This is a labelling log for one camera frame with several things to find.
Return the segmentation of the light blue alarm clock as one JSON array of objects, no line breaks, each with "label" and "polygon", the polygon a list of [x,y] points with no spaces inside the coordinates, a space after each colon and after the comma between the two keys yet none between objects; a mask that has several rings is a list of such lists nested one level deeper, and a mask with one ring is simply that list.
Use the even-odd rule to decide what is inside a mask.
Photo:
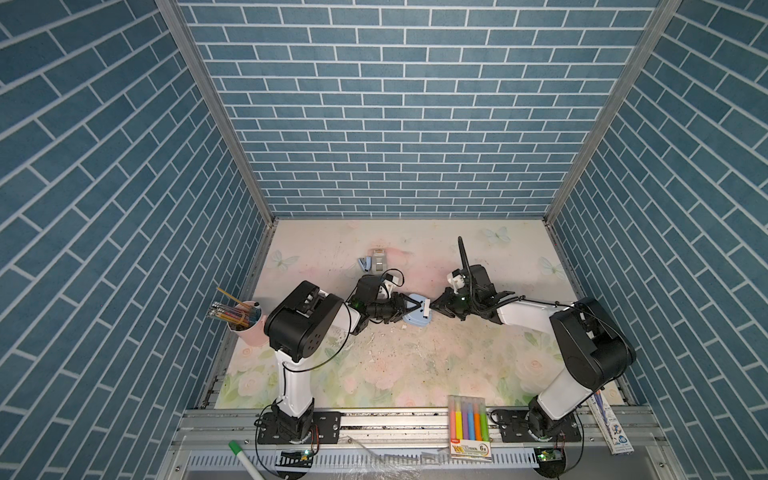
[{"label": "light blue alarm clock", "polygon": [[404,305],[403,320],[407,324],[424,328],[431,323],[432,311],[427,297],[415,293],[405,294]]}]

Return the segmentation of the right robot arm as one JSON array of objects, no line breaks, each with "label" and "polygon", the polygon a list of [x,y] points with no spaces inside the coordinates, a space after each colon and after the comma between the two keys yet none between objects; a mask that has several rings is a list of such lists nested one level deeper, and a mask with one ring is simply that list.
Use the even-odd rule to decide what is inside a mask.
[{"label": "right robot arm", "polygon": [[558,434],[577,407],[624,375],[636,360],[630,341],[595,299],[566,304],[501,292],[482,303],[473,293],[467,286],[448,287],[429,308],[450,318],[464,320],[475,315],[496,324],[534,330],[556,341],[563,369],[529,402],[526,414],[527,429],[535,439]]}]

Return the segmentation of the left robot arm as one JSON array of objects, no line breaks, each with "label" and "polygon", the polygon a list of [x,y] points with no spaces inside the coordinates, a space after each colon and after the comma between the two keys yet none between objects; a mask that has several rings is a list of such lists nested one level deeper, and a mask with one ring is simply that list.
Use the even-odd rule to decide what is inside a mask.
[{"label": "left robot arm", "polygon": [[365,275],[344,300],[303,281],[269,314],[264,333],[275,351],[280,373],[275,414],[290,421],[312,414],[312,368],[307,360],[321,347],[333,326],[342,328],[343,340],[347,341],[370,323],[397,322],[421,308],[421,301],[395,291],[394,286],[389,274]]}]

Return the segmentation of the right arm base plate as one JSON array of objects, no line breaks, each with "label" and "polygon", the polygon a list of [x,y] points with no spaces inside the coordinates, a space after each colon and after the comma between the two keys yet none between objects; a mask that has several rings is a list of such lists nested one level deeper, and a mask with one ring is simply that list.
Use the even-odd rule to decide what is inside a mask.
[{"label": "right arm base plate", "polygon": [[495,408],[489,420],[498,427],[505,443],[580,442],[582,428],[573,413],[551,420],[543,413],[519,408]]}]

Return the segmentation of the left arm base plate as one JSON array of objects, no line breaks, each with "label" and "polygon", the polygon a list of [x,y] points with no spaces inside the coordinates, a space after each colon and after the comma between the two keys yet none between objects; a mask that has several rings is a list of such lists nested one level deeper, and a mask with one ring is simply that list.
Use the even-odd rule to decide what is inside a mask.
[{"label": "left arm base plate", "polygon": [[282,410],[267,411],[255,422],[257,442],[265,445],[314,443],[337,444],[341,428],[340,411],[314,411],[290,417]]}]

